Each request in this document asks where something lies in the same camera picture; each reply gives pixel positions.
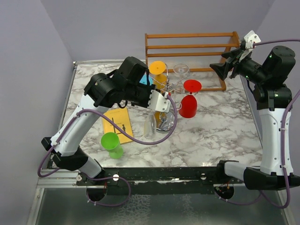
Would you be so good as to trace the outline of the clear champagne flute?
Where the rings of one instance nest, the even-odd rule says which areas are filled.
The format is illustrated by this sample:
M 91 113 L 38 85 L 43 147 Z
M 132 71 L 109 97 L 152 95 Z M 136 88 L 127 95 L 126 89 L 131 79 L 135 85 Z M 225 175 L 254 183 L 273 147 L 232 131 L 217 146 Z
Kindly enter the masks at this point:
M 150 112 L 144 122 L 143 137 L 153 139 L 156 135 L 157 122 L 154 112 Z

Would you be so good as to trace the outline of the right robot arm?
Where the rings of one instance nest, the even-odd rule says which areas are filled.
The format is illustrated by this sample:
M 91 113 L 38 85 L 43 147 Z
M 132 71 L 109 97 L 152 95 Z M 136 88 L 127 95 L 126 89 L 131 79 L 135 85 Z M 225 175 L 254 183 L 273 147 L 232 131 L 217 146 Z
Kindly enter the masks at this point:
M 245 183 L 250 190 L 283 190 L 300 185 L 299 176 L 293 173 L 289 159 L 289 119 L 292 92 L 284 84 L 293 69 L 295 52 L 285 46 L 272 48 L 263 64 L 251 59 L 245 50 L 238 48 L 222 53 L 223 63 L 211 63 L 210 67 L 221 80 L 232 72 L 230 78 L 240 75 L 252 82 L 253 96 L 262 123 L 262 161 L 260 167 L 246 166 L 237 161 L 220 161 L 215 177 L 220 183 L 232 177 Z

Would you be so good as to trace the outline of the blue plastic wine glass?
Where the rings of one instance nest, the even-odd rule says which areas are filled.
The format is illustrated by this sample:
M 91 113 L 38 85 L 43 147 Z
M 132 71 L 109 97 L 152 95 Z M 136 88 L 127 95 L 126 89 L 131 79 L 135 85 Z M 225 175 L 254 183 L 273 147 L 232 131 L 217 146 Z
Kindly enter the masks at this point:
M 147 85 L 147 81 L 149 81 L 150 85 L 153 84 L 153 79 L 152 79 L 152 77 L 149 75 L 149 77 L 148 77 L 148 79 L 147 79 L 147 74 L 145 73 L 145 74 L 143 75 L 143 77 L 140 79 L 139 83 Z

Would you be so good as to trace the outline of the red plastic wine glass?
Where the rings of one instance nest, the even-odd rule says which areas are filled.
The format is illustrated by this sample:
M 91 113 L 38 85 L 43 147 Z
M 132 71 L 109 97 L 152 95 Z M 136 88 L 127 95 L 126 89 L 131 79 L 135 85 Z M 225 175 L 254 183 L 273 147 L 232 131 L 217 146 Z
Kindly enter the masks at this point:
M 188 94 L 181 100 L 181 108 L 179 110 L 179 114 L 183 118 L 192 118 L 196 115 L 198 103 L 193 95 L 193 93 L 197 93 L 201 90 L 202 84 L 194 79 L 187 80 L 183 84 L 184 89 L 188 92 Z

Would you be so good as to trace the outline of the yellow plastic wine glass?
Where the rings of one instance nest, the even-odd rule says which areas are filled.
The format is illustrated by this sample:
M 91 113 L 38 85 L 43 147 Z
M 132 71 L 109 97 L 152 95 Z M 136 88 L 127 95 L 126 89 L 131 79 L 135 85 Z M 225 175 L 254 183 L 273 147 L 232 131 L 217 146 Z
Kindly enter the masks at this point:
M 166 70 L 166 64 L 162 61 L 154 61 L 149 66 L 150 73 L 153 76 L 154 84 L 156 85 L 156 88 L 159 90 L 162 90 L 165 88 L 167 83 L 167 76 L 164 74 L 164 71 Z

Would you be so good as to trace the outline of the green plastic wine glass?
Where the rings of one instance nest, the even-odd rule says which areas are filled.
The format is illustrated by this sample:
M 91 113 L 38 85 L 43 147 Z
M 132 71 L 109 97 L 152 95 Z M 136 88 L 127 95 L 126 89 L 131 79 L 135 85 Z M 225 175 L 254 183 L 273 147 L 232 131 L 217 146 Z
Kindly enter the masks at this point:
M 119 159 L 123 155 L 123 148 L 120 145 L 120 140 L 117 134 L 113 132 L 106 133 L 100 141 L 102 147 L 109 153 L 113 159 Z

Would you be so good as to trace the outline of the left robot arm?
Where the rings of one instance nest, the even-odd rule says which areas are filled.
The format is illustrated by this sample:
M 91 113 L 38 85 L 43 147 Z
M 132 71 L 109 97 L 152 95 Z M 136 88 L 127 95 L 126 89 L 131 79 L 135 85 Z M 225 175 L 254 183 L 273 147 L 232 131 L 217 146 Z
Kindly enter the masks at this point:
M 128 56 L 118 69 L 91 77 L 67 122 L 56 135 L 42 140 L 48 153 L 53 154 L 58 169 L 79 170 L 93 185 L 103 181 L 102 166 L 84 153 L 79 144 L 99 117 L 103 117 L 114 104 L 125 101 L 132 106 L 150 108 L 155 86 L 149 82 L 140 83 L 144 75 L 149 76 L 148 66 Z

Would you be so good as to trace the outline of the clear wine glass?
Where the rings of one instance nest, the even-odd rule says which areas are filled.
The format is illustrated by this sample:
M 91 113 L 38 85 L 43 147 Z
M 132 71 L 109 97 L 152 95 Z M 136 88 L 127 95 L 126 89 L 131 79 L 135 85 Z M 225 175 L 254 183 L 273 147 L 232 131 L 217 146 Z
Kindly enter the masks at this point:
M 173 85 L 173 90 L 175 93 L 184 93 L 185 89 L 183 86 L 183 80 L 186 79 L 190 74 L 189 66 L 183 63 L 179 63 L 173 67 L 173 71 L 179 76 L 179 80 Z

